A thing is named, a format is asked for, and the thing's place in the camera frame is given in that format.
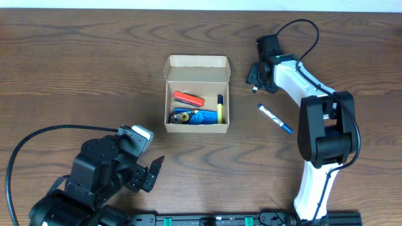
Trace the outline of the blue white marker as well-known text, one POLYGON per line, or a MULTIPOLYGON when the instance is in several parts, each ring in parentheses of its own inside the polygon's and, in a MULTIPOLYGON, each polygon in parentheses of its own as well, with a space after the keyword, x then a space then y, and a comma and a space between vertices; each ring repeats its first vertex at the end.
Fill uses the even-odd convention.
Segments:
POLYGON ((285 124, 281 119, 274 115, 269 109, 267 109, 263 104, 258 104, 258 109, 268 116, 273 122, 275 122, 280 128, 286 131, 288 134, 293 134, 293 129, 285 124))

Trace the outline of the yellow highlighter pen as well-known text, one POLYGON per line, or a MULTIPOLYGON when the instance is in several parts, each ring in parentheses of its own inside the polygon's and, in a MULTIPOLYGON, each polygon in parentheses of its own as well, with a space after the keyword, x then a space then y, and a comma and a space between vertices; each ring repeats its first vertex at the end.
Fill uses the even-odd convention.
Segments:
POLYGON ((224 98, 221 94, 217 96, 217 123, 224 123, 224 98))

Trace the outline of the clear correction tape dispenser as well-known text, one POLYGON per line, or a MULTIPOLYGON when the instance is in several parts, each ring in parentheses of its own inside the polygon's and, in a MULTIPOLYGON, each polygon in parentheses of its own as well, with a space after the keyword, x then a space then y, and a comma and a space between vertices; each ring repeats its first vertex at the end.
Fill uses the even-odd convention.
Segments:
POLYGON ((190 119, 196 114, 196 111, 184 111, 179 113, 174 113, 170 117, 171 124, 189 124, 190 119))

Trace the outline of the brown cardboard box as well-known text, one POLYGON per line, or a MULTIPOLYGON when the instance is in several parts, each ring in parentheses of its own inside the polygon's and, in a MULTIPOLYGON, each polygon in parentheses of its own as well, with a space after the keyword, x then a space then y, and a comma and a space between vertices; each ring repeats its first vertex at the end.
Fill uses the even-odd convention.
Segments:
POLYGON ((163 68, 166 81, 164 123, 167 132, 226 133, 230 125, 229 81, 231 67, 226 56, 218 55, 170 55, 163 68), (173 97, 181 92, 204 99, 201 107, 184 104, 173 97), (218 111, 218 96, 222 101, 222 122, 174 124, 171 121, 176 110, 218 111))

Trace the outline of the blue plastic case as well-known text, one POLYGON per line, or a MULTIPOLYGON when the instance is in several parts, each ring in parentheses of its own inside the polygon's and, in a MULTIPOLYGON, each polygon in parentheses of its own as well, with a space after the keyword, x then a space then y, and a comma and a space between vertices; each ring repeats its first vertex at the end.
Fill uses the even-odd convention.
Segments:
POLYGON ((217 124, 217 112, 211 110, 195 110, 186 108, 176 108, 174 113, 184 111, 196 111, 197 113, 190 119, 189 125, 201 125, 201 124, 217 124))

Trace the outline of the red black stapler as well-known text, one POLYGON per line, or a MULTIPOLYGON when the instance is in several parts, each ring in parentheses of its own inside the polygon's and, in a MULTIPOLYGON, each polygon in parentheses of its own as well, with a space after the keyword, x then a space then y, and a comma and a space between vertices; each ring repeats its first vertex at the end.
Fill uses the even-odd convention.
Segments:
POLYGON ((173 93, 173 98, 175 99, 175 101, 184 103, 184 104, 188 104, 188 105, 192 105, 195 107, 203 107, 205 100, 201 97, 197 97, 195 95, 191 95, 191 94, 187 94, 187 93, 183 93, 183 92, 179 92, 179 91, 175 91, 173 93))

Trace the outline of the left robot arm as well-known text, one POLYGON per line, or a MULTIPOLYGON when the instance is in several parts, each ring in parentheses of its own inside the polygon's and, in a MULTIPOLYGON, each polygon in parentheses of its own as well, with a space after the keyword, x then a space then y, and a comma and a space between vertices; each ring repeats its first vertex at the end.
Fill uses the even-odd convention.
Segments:
POLYGON ((141 126, 121 126, 114 135, 83 143, 69 175, 59 178, 30 211, 30 225, 130 225, 131 217, 107 205, 123 188, 153 189, 164 156, 138 164, 153 139, 141 126))

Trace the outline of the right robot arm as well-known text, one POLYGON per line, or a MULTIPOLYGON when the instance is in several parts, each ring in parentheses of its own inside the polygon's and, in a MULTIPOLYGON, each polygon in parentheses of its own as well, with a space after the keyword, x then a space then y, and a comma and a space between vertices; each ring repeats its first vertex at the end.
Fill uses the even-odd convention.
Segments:
POLYGON ((254 93, 282 89, 300 108, 297 143, 305 163, 293 202, 298 223, 323 225, 329 221, 326 205, 336 174, 359 150, 353 96, 324 85, 296 56, 284 54, 276 34, 258 38, 256 46, 259 61, 246 83, 254 93))

